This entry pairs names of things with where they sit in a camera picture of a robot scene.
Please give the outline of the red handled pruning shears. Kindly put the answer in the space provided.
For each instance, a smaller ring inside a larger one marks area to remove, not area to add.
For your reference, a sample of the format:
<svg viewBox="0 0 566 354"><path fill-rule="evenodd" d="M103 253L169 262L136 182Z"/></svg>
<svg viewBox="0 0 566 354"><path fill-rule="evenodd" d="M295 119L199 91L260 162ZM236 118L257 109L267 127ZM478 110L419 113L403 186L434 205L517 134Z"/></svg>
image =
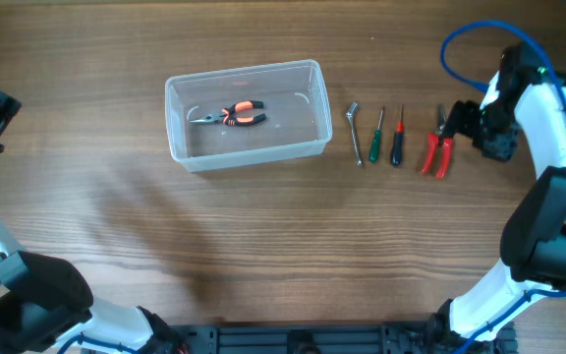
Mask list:
<svg viewBox="0 0 566 354"><path fill-rule="evenodd" d="M451 163L455 146L455 127L442 104L437 106L436 127L427 135L427 152L422 167L422 173L428 173L433 166L437 150L441 149L441 161L436 171L437 179L444 179Z"/></svg>

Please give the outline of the black red handled screwdriver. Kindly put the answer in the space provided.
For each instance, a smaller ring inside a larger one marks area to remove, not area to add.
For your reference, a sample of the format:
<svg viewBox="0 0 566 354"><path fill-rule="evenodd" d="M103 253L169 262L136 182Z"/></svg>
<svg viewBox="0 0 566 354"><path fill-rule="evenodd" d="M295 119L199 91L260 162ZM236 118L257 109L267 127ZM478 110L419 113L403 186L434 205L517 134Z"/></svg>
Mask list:
<svg viewBox="0 0 566 354"><path fill-rule="evenodd" d="M402 162L402 145L404 136L404 105L400 106L399 120L393 135L393 143L390 151L390 163L398 167Z"/></svg>

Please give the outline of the orange black needle-nose pliers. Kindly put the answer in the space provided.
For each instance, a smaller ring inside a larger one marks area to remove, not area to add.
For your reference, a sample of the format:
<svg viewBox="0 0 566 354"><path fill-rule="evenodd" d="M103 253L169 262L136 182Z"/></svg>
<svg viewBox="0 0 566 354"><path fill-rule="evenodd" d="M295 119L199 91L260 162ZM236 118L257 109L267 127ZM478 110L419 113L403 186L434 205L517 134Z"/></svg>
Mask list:
<svg viewBox="0 0 566 354"><path fill-rule="evenodd" d="M191 120L191 123L197 125L223 124L230 127L254 126L264 122L267 116L264 113L259 113L255 116L242 117L238 116L238 113L262 109L263 107L262 101L245 100L223 108L219 113L208 114Z"/></svg>

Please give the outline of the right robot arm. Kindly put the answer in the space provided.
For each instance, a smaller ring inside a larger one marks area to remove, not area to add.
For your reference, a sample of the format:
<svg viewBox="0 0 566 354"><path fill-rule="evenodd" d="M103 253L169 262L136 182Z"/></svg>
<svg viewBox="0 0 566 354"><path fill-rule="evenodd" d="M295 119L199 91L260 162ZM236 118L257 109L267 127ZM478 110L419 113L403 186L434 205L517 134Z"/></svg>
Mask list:
<svg viewBox="0 0 566 354"><path fill-rule="evenodd" d="M445 177L457 134L497 161L509 160L524 135L536 182L503 228L496 264L430 316L424 345L430 353L507 353L502 332L516 316L541 299L566 297L566 74L550 70L525 41L507 47L482 102L438 113L423 172L440 151L436 176Z"/></svg>

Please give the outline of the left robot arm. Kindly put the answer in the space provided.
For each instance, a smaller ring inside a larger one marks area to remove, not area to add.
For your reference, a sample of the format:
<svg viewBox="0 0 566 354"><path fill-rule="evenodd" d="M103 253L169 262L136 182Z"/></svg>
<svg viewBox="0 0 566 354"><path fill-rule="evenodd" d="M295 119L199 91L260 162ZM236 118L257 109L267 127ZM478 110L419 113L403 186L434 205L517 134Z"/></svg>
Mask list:
<svg viewBox="0 0 566 354"><path fill-rule="evenodd" d="M0 218L0 353L187 353L175 329L142 307L95 298L69 262L27 251Z"/></svg>

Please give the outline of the clear plastic container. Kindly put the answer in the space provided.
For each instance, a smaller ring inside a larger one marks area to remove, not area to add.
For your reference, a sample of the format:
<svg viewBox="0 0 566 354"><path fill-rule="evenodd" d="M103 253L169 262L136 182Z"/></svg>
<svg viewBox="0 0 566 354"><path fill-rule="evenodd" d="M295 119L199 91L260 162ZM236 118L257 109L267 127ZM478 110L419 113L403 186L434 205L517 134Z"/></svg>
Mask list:
<svg viewBox="0 0 566 354"><path fill-rule="evenodd" d="M249 127L191 123L245 100L264 107L238 116L267 119ZM324 77L311 59L172 77L165 118L171 155L190 172L318 155L333 135Z"/></svg>

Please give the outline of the silver socket wrench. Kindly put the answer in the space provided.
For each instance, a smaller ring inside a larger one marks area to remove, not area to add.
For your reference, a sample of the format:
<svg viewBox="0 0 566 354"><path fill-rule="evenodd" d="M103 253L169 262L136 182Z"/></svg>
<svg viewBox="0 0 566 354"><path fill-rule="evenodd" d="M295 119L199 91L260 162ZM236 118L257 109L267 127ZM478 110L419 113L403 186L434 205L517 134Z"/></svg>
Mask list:
<svg viewBox="0 0 566 354"><path fill-rule="evenodd" d="M356 154L356 158L357 158L357 165L362 167L364 163L363 163L363 158L362 158L362 154L361 154L361 151L360 151L360 145L359 145L358 135L357 135L356 126L355 126L355 115L358 111L358 108L359 108L359 104L357 102L353 102L346 112L346 118L347 118L349 125L350 125L350 128L351 128L351 135L352 135L352 141L353 141L355 154Z"/></svg>

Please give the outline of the green handled screwdriver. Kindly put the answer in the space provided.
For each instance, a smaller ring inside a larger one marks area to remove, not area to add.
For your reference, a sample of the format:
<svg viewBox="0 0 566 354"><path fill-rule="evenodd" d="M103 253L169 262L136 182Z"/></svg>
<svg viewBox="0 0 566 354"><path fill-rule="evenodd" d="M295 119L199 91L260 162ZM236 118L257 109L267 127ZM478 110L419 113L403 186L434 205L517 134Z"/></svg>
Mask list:
<svg viewBox="0 0 566 354"><path fill-rule="evenodd" d="M377 163L379 158L379 152L381 147L381 137L382 137L382 123L385 114L385 107L382 106L379 115L379 121L377 128L373 133L373 138L368 152L368 161L371 163Z"/></svg>

